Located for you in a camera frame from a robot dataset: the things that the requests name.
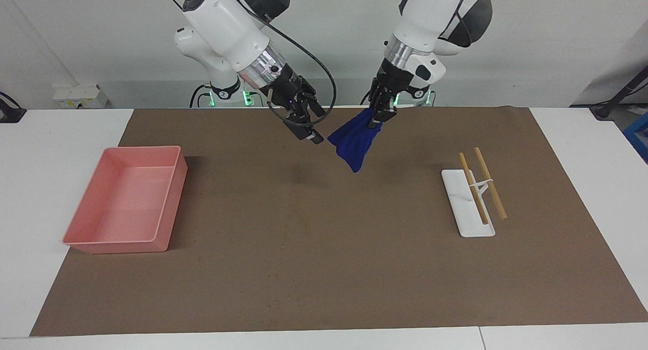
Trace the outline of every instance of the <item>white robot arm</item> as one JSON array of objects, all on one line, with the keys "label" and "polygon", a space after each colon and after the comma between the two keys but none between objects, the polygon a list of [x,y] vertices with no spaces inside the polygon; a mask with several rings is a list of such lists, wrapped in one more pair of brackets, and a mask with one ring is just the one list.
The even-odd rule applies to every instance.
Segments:
[{"label": "white robot arm", "polygon": [[245,99],[241,81],[229,61],[216,54],[193,27],[187,26],[176,32],[176,46],[180,52],[202,64],[209,76],[213,94],[222,103],[236,103]]},{"label": "white robot arm", "polygon": [[490,0],[402,0],[402,20],[386,42],[385,59],[368,93],[370,128],[396,115],[393,101],[404,91],[423,98],[446,72],[437,55],[456,55],[490,24]]},{"label": "white robot arm", "polygon": [[[290,0],[245,2],[266,22],[290,4]],[[229,80],[221,80],[226,78],[222,72],[231,68],[251,87],[269,96],[272,103],[289,112],[284,124],[299,140],[308,139],[315,144],[324,141],[313,128],[308,112],[311,110],[318,117],[326,114],[317,102],[315,89],[292,70],[269,37],[259,30],[261,22],[249,15],[242,4],[237,0],[185,0],[183,13],[191,25],[176,33],[176,43],[183,54],[201,62],[210,78],[222,85],[235,85],[230,83],[229,76]]]}]

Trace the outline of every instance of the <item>plastic container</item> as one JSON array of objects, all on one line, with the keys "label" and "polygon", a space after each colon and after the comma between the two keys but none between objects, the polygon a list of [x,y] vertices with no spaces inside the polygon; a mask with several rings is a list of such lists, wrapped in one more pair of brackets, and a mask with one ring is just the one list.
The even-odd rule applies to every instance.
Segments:
[{"label": "plastic container", "polygon": [[179,146],[104,150],[63,243],[91,254],[167,250],[186,176]]}]

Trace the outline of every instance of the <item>green indicator light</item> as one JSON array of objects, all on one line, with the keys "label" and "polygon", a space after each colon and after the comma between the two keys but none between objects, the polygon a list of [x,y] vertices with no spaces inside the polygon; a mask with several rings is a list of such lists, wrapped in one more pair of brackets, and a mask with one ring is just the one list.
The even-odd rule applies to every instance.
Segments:
[{"label": "green indicator light", "polygon": [[246,107],[250,107],[251,105],[254,105],[254,99],[252,98],[249,92],[243,91],[243,100],[245,101]]}]

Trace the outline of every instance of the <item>white table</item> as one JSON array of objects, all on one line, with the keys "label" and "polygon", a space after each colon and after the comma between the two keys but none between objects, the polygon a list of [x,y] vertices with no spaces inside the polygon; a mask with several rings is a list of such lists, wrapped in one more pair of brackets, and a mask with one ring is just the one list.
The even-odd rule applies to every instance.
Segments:
[{"label": "white table", "polygon": [[[532,112],[648,307],[648,166],[612,122],[588,110]],[[31,110],[19,124],[0,125],[0,348],[648,348],[648,323],[26,338],[67,253],[60,240],[95,164],[118,144],[131,114]]]}]

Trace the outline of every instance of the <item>white wall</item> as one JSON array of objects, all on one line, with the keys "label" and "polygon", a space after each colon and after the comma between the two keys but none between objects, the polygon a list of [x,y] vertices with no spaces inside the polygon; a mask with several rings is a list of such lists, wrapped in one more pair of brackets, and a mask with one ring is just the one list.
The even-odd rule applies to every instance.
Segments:
[{"label": "white wall", "polygon": [[[588,85],[574,104],[592,104],[611,99],[646,66],[648,66],[648,22],[645,22],[623,46],[603,73]],[[648,88],[623,99],[622,103],[648,103]]]},{"label": "white wall", "polygon": [[[115,107],[183,107],[205,78],[175,48],[173,33],[186,22],[169,0],[14,1],[72,77],[99,83]],[[329,66],[342,85],[341,104],[359,103],[382,60],[382,41],[398,22],[399,1],[293,0],[276,25]],[[486,35],[444,61],[449,72],[434,86],[437,105],[567,107],[648,18],[645,4],[494,0]],[[46,85],[69,78],[47,65],[51,57],[30,50],[14,20],[0,15],[0,88],[28,107],[53,107]],[[324,102],[330,95],[324,73],[276,42]],[[21,59],[26,52],[30,57]]]}]

